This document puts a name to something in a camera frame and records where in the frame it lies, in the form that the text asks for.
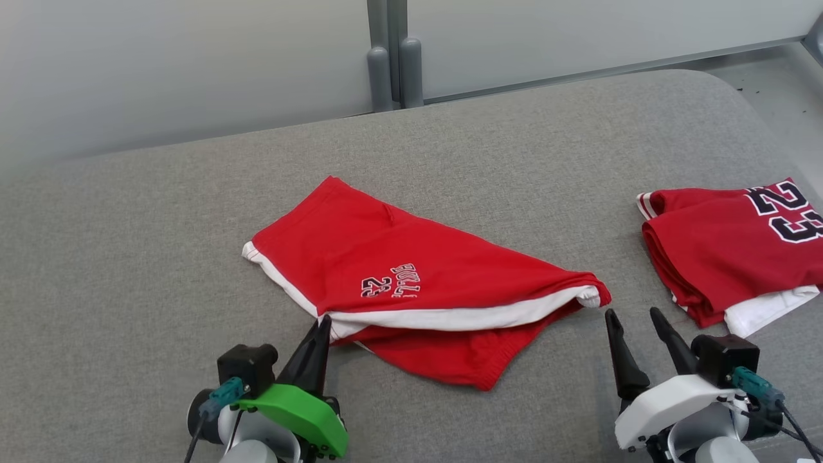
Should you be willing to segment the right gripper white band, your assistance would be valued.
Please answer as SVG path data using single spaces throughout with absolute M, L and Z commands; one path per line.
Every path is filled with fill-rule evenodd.
M 617 395 L 621 401 L 632 401 L 615 420 L 615 440 L 620 450 L 641 448 L 641 437 L 648 439 L 713 404 L 728 410 L 725 414 L 731 422 L 732 436 L 740 439 L 741 420 L 733 418 L 730 405 L 718 401 L 719 398 L 734 399 L 737 390 L 718 388 L 695 375 L 698 358 L 681 334 L 659 308 L 651 307 L 649 315 L 677 374 L 682 376 L 674 376 L 649 390 L 649 376 L 630 352 L 617 313 L 606 310 L 604 319 Z

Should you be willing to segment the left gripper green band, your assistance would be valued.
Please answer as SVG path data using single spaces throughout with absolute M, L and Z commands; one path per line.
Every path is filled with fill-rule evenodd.
M 249 437 L 270 446 L 280 460 L 341 459 L 349 434 L 332 402 L 324 401 L 332 320 L 324 314 L 309 329 L 277 376 L 276 383 L 255 399 L 241 399 L 242 420 Z

